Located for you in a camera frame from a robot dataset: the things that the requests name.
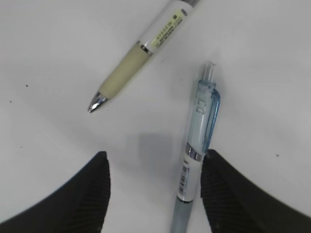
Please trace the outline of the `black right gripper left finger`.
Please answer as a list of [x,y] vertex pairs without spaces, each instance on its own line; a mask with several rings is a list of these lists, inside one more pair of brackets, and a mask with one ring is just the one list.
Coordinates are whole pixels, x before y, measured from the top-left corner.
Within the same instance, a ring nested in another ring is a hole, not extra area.
[[110,167],[98,152],[48,197],[4,221],[2,233],[100,233],[111,195]]

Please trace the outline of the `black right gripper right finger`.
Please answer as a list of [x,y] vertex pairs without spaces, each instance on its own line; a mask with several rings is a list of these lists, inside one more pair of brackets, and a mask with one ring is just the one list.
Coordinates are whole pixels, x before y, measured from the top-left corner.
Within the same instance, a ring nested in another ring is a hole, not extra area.
[[208,150],[201,198],[213,233],[309,233],[311,218],[271,196]]

